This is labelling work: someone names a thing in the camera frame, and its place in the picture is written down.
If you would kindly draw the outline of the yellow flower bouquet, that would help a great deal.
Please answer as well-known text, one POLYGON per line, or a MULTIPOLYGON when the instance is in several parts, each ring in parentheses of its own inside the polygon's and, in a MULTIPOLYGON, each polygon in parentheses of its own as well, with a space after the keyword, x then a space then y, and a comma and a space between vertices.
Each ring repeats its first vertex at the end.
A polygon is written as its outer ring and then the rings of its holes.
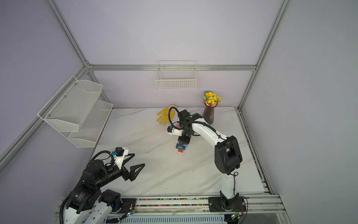
POLYGON ((216 107, 219 103, 222 103, 223 100, 217 94, 212 91, 205 91, 204 95, 201 96, 202 104, 208 107, 216 107))

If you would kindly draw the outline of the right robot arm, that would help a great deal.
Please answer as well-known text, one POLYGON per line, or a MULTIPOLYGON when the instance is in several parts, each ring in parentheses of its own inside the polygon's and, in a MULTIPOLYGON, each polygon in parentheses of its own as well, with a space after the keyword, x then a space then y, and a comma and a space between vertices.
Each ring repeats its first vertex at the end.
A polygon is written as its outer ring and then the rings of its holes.
POLYGON ((168 120, 168 134, 178 136, 178 151, 184 152, 194 135, 202 137, 213 148, 214 164, 222 173, 222 188, 218 197, 208 198, 209 211, 246 212, 246 198, 235 191, 237 169, 243 160, 236 137, 218 132, 200 114, 190 114, 187 110, 180 112, 175 106, 169 108, 168 120))

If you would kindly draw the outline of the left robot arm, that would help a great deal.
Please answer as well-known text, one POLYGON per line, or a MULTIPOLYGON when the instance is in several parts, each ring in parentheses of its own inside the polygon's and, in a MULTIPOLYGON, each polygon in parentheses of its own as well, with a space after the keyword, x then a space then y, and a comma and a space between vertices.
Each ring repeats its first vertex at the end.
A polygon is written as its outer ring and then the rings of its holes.
POLYGON ((63 200, 59 210, 61 224, 106 224, 110 214, 121 214, 117 220, 132 215, 135 211, 136 199, 122 199, 121 194, 107 189, 105 185, 122 177, 124 181, 133 182, 145 167, 145 164, 131 166, 125 164, 135 155, 125 147, 117 147, 114 151, 103 150, 95 154, 75 188, 63 200))

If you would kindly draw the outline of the yellow work glove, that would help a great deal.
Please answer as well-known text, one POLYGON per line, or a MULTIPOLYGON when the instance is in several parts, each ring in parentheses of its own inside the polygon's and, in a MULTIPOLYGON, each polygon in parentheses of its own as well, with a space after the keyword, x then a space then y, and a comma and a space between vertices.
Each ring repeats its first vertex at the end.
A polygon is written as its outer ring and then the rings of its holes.
POLYGON ((167 125, 169 123, 169 119, 173 120, 174 116, 176 115, 176 110, 172 109, 171 111, 169 111, 171 107, 177 108, 176 105, 170 104, 167 108, 164 108, 157 113, 157 115, 159 116, 157 122, 159 124, 167 125))

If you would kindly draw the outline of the light blue lego brick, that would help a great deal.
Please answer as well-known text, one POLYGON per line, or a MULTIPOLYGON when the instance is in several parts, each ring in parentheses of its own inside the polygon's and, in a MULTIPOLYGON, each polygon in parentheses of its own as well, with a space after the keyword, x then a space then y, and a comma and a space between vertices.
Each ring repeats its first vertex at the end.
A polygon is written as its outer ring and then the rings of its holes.
POLYGON ((184 151, 184 150, 187 148, 187 146, 188 146, 188 145, 181 145, 181 144, 178 143, 178 144, 176 145, 176 148, 177 148, 178 150, 184 151))

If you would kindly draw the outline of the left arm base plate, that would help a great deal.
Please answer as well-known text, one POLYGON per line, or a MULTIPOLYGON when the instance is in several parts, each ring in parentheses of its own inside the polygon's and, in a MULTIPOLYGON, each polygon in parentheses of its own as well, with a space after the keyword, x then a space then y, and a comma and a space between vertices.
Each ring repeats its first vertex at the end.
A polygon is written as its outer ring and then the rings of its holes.
POLYGON ((122 198, 122 204, 120 209, 117 211, 120 214, 130 213, 136 208, 137 200, 135 198, 122 198))

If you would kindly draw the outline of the dark glass vase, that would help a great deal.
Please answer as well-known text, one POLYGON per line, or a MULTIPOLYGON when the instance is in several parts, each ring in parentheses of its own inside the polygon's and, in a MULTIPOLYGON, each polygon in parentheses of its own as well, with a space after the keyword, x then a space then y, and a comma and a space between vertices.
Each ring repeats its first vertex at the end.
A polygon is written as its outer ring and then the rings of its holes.
POLYGON ((215 112, 215 107, 211 107, 207 105, 205 106, 202 117, 209 125, 213 124, 214 122, 214 112, 215 112))

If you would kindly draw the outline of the aluminium front rail frame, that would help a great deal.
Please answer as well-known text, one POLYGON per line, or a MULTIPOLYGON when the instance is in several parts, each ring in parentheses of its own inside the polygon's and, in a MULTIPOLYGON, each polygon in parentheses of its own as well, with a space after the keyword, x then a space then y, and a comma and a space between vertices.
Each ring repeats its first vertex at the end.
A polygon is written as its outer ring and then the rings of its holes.
MULTIPOLYGON (((121 197, 137 200, 134 213, 120 223, 121 214, 110 214, 106 224, 249 224, 264 217, 269 223, 291 223, 279 195, 241 196, 248 202, 244 213, 210 212, 208 198, 218 196, 121 197)), ((51 223, 60 224, 59 211, 51 223)))

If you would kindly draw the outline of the white two-tier mesh shelf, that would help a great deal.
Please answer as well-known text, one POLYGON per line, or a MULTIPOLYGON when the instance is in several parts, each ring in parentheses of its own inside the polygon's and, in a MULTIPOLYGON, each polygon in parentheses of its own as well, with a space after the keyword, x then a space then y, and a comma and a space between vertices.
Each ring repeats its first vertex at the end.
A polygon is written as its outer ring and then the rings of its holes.
POLYGON ((101 100, 101 84, 72 76, 38 117, 78 148, 95 148, 113 104, 101 100))

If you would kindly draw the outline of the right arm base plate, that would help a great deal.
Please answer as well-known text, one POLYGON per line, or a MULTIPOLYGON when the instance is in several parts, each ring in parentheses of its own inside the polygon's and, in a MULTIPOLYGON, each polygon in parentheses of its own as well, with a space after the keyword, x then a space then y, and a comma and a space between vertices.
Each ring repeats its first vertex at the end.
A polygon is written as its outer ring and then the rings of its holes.
POLYGON ((221 197, 208 198, 210 212, 246 212, 246 202, 243 197, 224 199, 221 197))

